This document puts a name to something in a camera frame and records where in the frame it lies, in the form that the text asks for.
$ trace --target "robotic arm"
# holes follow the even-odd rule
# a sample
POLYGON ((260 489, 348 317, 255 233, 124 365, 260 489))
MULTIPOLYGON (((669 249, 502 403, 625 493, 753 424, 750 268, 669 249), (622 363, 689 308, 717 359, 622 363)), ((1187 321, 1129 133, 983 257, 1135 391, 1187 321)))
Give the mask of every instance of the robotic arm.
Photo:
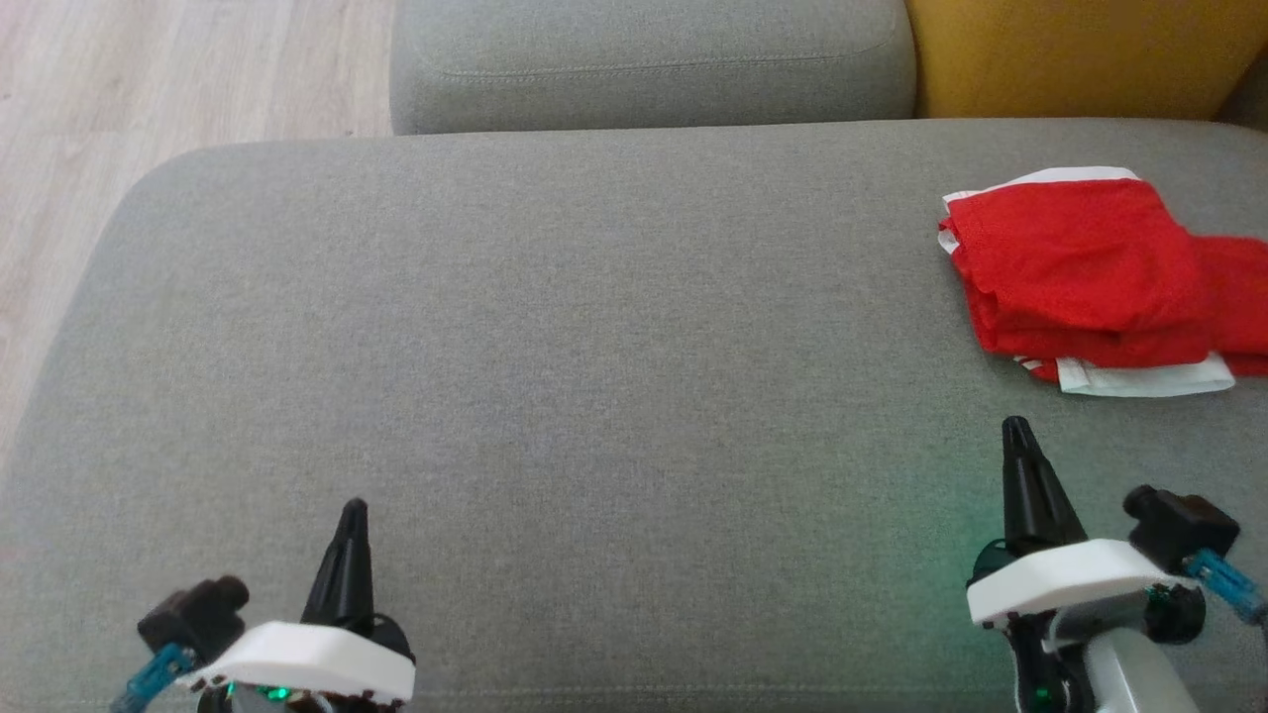
POLYGON ((1188 643, 1205 585, 1248 624, 1268 606, 1227 562, 1240 528, 1205 499, 1140 486, 1129 542, 1088 539, 1026 419, 1003 424, 1004 537, 967 582, 973 622, 999 631, 1022 713, 1196 713, 1159 643, 1188 643))
POLYGON ((388 713, 413 695, 404 632, 374 612, 369 515, 344 506, 299 623, 246 631, 249 592, 237 577, 207 580, 164 600, 137 631, 155 658, 110 705, 141 713, 165 688, 199 693, 198 713, 388 713))

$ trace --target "wooden floor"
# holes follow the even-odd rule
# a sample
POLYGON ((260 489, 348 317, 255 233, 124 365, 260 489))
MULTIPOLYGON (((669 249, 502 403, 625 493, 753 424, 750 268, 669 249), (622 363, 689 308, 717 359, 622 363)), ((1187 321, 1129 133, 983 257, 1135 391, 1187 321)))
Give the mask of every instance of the wooden floor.
POLYGON ((389 134, 392 8, 0 0, 0 473, 124 192, 204 146, 389 134))

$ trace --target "cushion seam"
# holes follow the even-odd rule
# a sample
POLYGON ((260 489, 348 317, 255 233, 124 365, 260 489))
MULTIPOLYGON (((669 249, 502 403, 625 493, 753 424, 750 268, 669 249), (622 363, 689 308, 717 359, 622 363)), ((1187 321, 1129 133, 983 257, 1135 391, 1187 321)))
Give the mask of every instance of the cushion seam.
POLYGON ((890 44, 894 41, 894 36, 898 32, 898 10, 893 9, 890 11, 889 30, 884 39, 865 47, 862 49, 856 49, 850 53, 841 55, 748 55, 739 57, 718 57, 718 58, 702 58, 702 60, 672 60, 667 62, 654 62, 654 63, 625 63, 625 65, 578 65, 571 67, 543 67, 534 70, 507 70, 507 71, 477 71, 477 70, 451 70, 443 69, 426 57, 424 57, 417 42, 417 37, 410 39, 410 51, 415 56, 415 60, 420 66, 426 67, 430 72, 450 80, 450 81, 531 81, 558 76, 578 75, 578 76, 612 76, 623 74, 652 74, 652 72, 670 72, 670 71, 682 71, 702 67, 714 67, 723 65, 777 65, 777 63, 801 63, 801 62, 829 62, 838 60, 847 60, 851 57, 857 57, 890 44))

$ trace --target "red cloth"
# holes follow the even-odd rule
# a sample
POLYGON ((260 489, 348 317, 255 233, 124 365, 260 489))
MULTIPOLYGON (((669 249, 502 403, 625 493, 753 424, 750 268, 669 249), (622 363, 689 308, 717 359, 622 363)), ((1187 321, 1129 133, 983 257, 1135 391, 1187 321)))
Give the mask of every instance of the red cloth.
POLYGON ((1061 383, 1061 373, 1056 369, 1056 359, 1023 359, 1021 364, 1026 367, 1026 370, 1032 377, 1041 382, 1061 383))
POLYGON ((1148 183, 1017 184, 948 209, 951 258, 988 351, 1131 368, 1212 350, 1193 240, 1148 183))
POLYGON ((1193 240, 1213 304, 1215 350, 1236 376, 1268 377, 1268 242, 1193 240))

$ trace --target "blue cable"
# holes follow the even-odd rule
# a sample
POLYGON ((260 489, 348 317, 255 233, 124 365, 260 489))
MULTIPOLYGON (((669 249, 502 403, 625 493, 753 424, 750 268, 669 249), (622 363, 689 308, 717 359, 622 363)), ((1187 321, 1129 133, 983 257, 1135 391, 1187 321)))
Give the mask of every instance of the blue cable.
POLYGON ((1268 623, 1268 604, 1259 586, 1210 549, 1200 549, 1186 565, 1184 573, 1206 585, 1229 603, 1238 618, 1252 625, 1268 623))
POLYGON ((142 713, 158 694, 180 676, 194 670, 194 661, 175 643, 158 650, 145 669, 110 703, 110 713, 142 713))

